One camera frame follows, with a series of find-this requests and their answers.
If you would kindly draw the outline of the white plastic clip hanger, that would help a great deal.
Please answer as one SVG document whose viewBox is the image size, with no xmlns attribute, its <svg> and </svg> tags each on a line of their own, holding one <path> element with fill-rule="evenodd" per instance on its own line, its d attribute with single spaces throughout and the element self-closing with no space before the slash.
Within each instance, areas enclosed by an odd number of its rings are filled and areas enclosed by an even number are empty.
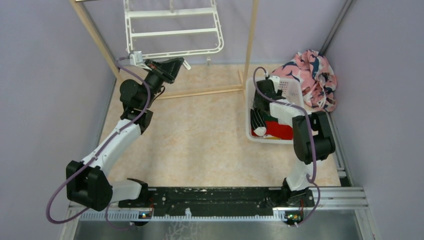
<svg viewBox="0 0 424 240">
<path fill-rule="evenodd" d="M 128 58 L 209 58 L 225 46 L 215 0 L 125 0 L 123 12 Z"/>
</svg>

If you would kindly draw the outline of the green dotted sock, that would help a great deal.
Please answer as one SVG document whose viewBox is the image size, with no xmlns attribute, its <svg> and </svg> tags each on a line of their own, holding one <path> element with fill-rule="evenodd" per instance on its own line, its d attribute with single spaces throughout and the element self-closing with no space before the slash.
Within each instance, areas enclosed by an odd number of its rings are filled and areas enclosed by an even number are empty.
<svg viewBox="0 0 424 240">
<path fill-rule="evenodd" d="M 278 122 L 278 119 L 275 117 L 272 117 L 271 115 L 269 115 L 268 113 L 262 111 L 261 115 L 264 119 L 265 122 Z"/>
</svg>

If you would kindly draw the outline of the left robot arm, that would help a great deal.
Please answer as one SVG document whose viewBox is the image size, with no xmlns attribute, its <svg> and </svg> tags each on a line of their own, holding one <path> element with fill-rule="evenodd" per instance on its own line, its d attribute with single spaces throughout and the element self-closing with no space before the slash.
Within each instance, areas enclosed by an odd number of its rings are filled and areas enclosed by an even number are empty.
<svg viewBox="0 0 424 240">
<path fill-rule="evenodd" d="M 147 59 L 144 79 L 136 75 L 120 84 L 123 113 L 115 128 L 92 153 L 81 161 L 72 160 L 66 167 L 66 195 L 70 201 L 96 211 L 121 201 L 131 201 L 138 207 L 149 203 L 145 182 L 128 178 L 110 183 L 108 175 L 125 150 L 147 130 L 153 117 L 149 108 L 164 92 L 164 84 L 175 82 L 184 62 L 182 57 Z"/>
</svg>

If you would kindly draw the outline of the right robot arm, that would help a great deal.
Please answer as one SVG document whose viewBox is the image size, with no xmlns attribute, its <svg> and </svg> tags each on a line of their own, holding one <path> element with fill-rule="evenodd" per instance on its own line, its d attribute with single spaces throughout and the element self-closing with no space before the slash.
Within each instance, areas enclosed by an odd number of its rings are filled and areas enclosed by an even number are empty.
<svg viewBox="0 0 424 240">
<path fill-rule="evenodd" d="M 309 201 L 314 186 L 318 162 L 326 160 L 336 150 L 335 140 L 326 113 L 308 112 L 302 105 L 276 89 L 271 77 L 253 81 L 255 93 L 253 110 L 267 114 L 292 129 L 292 145 L 297 157 L 295 166 L 283 180 L 279 193 L 266 197 L 272 207 L 298 206 Z"/>
</svg>

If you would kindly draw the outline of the white plastic laundry basket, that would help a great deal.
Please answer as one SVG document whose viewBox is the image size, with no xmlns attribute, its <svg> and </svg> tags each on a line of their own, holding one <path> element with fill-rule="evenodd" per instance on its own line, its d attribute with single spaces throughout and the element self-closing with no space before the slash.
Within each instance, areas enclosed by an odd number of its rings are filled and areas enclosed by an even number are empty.
<svg viewBox="0 0 424 240">
<path fill-rule="evenodd" d="M 296 114 L 303 114 L 302 111 L 294 108 L 293 106 L 300 106 L 307 110 L 304 106 L 304 100 L 302 96 L 302 90 L 300 83 L 292 78 L 280 77 L 280 83 L 277 91 L 282 91 L 281 95 L 284 99 L 280 99 L 279 102 L 288 103 L 290 106 L 278 104 L 275 102 L 270 103 L 269 115 L 278 119 L 280 125 L 288 125 L 293 128 L 292 118 Z M 265 139 L 261 137 L 254 137 L 251 134 L 251 123 L 250 123 L 250 110 L 253 109 L 253 101 L 255 96 L 255 85 L 254 80 L 249 78 L 245 84 L 245 132 L 247 138 L 252 142 L 264 143 L 264 144 L 282 144 L 292 145 L 292 140 L 281 140 L 281 139 Z"/>
</svg>

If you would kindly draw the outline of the black white striped sock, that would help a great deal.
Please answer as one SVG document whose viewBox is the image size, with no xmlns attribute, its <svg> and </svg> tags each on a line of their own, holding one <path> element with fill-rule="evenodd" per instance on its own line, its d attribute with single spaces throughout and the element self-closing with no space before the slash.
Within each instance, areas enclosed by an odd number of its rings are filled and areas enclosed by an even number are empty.
<svg viewBox="0 0 424 240">
<path fill-rule="evenodd" d="M 258 108 L 250 109 L 250 126 L 256 136 L 263 137 L 266 134 L 267 125 L 262 110 Z"/>
</svg>

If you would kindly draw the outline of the red sock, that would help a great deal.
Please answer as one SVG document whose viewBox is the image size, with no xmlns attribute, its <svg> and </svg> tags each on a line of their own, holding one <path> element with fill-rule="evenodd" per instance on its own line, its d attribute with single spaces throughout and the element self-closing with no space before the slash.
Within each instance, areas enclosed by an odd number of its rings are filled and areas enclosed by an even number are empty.
<svg viewBox="0 0 424 240">
<path fill-rule="evenodd" d="M 292 140 L 294 137 L 292 127 L 279 124 L 277 121 L 265 121 L 265 127 L 262 128 L 266 129 L 264 135 L 257 135 L 253 128 L 251 128 L 251 135 L 272 140 Z"/>
</svg>

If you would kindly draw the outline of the pink patterned cloth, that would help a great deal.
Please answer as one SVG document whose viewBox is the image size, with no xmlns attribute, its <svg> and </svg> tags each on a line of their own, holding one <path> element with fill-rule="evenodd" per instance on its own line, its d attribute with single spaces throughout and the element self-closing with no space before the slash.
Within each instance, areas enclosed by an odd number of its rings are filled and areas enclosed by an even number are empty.
<svg viewBox="0 0 424 240">
<path fill-rule="evenodd" d="M 319 51 L 308 49 L 298 52 L 271 74 L 298 81 L 303 101 L 310 108 L 332 112 L 337 107 L 335 91 L 338 79 L 327 58 Z"/>
</svg>

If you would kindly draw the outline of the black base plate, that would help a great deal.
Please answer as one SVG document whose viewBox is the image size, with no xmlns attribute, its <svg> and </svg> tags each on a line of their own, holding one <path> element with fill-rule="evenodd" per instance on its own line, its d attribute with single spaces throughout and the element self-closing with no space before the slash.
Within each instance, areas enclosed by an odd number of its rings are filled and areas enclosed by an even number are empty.
<svg viewBox="0 0 424 240">
<path fill-rule="evenodd" d="M 155 217 L 254 217 L 270 216 L 273 208 L 309 208 L 315 206 L 311 191 L 309 201 L 298 206 L 271 206 L 267 196 L 282 187 L 148 187 L 133 200 L 119 201 L 120 208 L 148 208 Z"/>
</svg>

